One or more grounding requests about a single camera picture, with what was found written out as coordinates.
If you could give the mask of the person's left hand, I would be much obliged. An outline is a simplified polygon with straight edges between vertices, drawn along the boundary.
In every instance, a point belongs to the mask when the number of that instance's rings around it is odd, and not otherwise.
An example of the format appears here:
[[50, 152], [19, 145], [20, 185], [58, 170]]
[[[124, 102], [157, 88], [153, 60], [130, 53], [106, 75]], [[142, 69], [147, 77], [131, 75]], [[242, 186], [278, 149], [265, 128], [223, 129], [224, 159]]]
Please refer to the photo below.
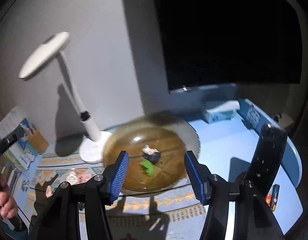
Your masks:
[[18, 213], [18, 206], [10, 193], [5, 176], [2, 174], [0, 175], [0, 185], [2, 187], [0, 191], [0, 220], [4, 220], [5, 218], [12, 219]]

